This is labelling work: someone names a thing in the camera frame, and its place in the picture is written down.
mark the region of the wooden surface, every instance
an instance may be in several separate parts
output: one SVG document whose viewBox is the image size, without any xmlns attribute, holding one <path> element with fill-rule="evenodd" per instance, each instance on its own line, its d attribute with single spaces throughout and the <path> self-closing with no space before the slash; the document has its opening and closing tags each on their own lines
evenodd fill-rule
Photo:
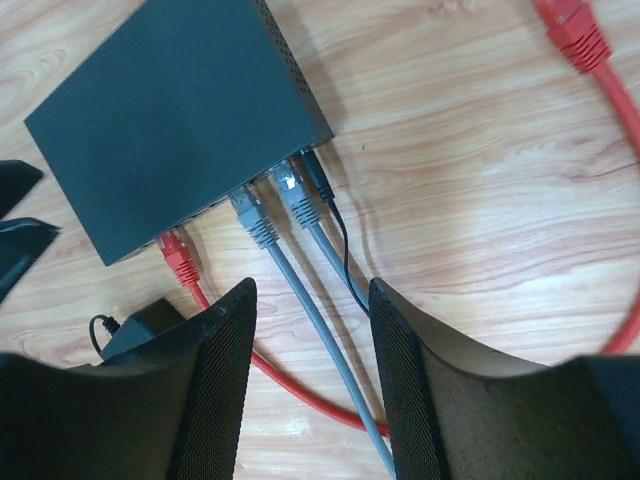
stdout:
<svg viewBox="0 0 640 480">
<path fill-rule="evenodd" d="M 2 158 L 48 172 L 23 120 L 138 4 L 0 1 Z M 640 178 L 599 91 L 552 49 L 527 0 L 269 4 L 337 133 L 321 153 L 364 275 L 382 276 L 448 324 L 527 359 L 596 351 L 639 288 Z M 640 5 L 597 0 L 595 8 L 613 63 L 640 98 Z M 283 245 L 380 414 L 367 320 L 263 190 Z M 103 267 L 52 175 L 12 216 L 63 231 L 2 305 L 0 348 L 61 366 L 96 362 L 93 314 L 124 318 L 160 296 L 196 312 L 154 248 Z M 301 307 L 229 205 L 188 232 L 212 298 L 255 277 L 259 348 L 349 405 Z M 252 369 L 236 478 L 388 477 L 366 435 Z"/>
</svg>

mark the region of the wooden table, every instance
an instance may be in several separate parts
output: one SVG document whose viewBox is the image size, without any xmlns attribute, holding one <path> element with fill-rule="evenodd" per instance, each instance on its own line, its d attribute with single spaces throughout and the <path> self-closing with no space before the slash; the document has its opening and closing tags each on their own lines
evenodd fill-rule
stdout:
<svg viewBox="0 0 640 480">
<path fill-rule="evenodd" d="M 49 173 L 23 120 L 139 3 L 0 2 L 2 158 Z M 640 95 L 640 5 L 594 3 L 613 63 Z M 269 4 L 337 133 L 321 154 L 363 274 L 527 359 L 554 363 L 598 350 L 640 283 L 636 158 L 599 90 L 553 50 L 527 0 Z M 268 185 L 261 190 L 382 415 L 367 319 Z M 97 362 L 92 315 L 123 319 L 161 296 L 184 314 L 197 311 L 155 248 L 103 267 L 51 174 L 12 216 L 63 231 L 2 305 L 0 348 L 66 367 Z M 256 278 L 261 351 L 349 406 L 302 308 L 230 206 L 188 233 L 212 298 Z M 388 477 L 366 435 L 252 369 L 236 478 Z"/>
</svg>

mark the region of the red cable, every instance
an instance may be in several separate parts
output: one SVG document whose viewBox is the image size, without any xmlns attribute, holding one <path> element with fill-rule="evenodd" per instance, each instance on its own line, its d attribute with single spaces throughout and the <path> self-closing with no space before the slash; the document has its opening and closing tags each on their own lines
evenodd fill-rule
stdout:
<svg viewBox="0 0 640 480">
<path fill-rule="evenodd" d="M 634 102 L 607 63 L 611 48 L 598 26 L 591 5 L 583 0 L 534 0 L 553 44 L 580 73 L 592 74 L 626 127 L 640 155 L 640 115 Z M 623 353 L 640 334 L 640 297 L 627 321 L 603 348 L 603 353 Z"/>
<path fill-rule="evenodd" d="M 189 248 L 182 242 L 180 237 L 174 231 L 170 231 L 162 235 L 158 239 L 158 245 L 162 250 L 167 265 L 171 267 L 171 270 L 173 270 L 180 283 L 189 289 L 193 298 L 198 302 L 200 308 L 203 310 L 209 308 L 211 304 L 198 283 L 200 275 L 195 267 L 193 256 L 191 255 Z M 349 427 L 366 431 L 359 415 L 334 405 L 333 403 L 307 390 L 287 374 L 269 364 L 269 362 L 258 355 L 255 351 L 251 352 L 251 363 L 286 391 L 309 405 L 311 408 Z M 380 433 L 385 437 L 389 437 L 389 428 L 384 423 L 378 422 L 377 425 Z"/>
</svg>

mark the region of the ventilation grille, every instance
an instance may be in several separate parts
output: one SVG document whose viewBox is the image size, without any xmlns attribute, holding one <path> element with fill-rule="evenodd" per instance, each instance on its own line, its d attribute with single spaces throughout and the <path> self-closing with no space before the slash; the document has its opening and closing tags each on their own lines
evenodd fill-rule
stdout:
<svg viewBox="0 0 640 480">
<path fill-rule="evenodd" d="M 395 308 L 379 291 L 372 298 L 371 330 L 391 431 L 398 480 L 440 480 L 443 472 L 427 414 L 422 356 L 412 334 L 395 322 Z"/>
<path fill-rule="evenodd" d="M 185 416 L 179 480 L 233 478 L 255 331 L 255 301 L 253 288 L 202 347 Z"/>
<path fill-rule="evenodd" d="M 276 23 L 276 19 L 273 17 L 269 6 L 266 4 L 264 0 L 253 0 L 253 3 L 256 7 L 257 12 L 261 15 L 262 21 L 271 35 L 271 40 L 275 44 L 275 47 L 280 51 L 280 55 L 282 56 L 282 60 L 287 64 L 287 68 L 289 69 L 289 73 L 291 74 L 291 78 L 296 83 L 296 86 L 302 93 L 311 93 L 311 89 L 309 88 L 309 84 L 307 80 L 304 78 L 302 74 L 302 70 L 300 70 L 300 66 L 298 62 L 296 62 L 293 53 L 291 53 L 291 49 L 287 44 L 287 41 L 282 36 L 282 32 L 280 31 L 280 27 Z"/>
</svg>

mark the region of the wood grain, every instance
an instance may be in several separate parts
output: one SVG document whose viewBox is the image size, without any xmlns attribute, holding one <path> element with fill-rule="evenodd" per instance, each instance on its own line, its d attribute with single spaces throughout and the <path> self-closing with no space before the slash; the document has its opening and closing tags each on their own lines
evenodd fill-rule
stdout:
<svg viewBox="0 0 640 480">
<path fill-rule="evenodd" d="M 0 2 L 2 158 L 49 173 L 25 117 L 139 4 Z M 321 154 L 363 275 L 382 276 L 443 321 L 527 359 L 551 364 L 596 351 L 639 289 L 640 178 L 609 106 L 548 44 L 529 3 L 269 4 L 337 133 Z M 640 5 L 594 4 L 613 63 L 638 97 Z M 366 319 L 268 186 L 261 190 L 381 414 Z M 155 249 L 104 268 L 51 174 L 12 215 L 63 232 L 2 305 L 0 348 L 60 366 L 95 362 L 93 314 L 122 318 L 160 296 L 196 312 Z M 349 405 L 301 307 L 230 207 L 188 232 L 212 298 L 256 278 L 261 351 Z M 325 420 L 252 370 L 236 478 L 387 475 L 366 435 Z"/>
</svg>

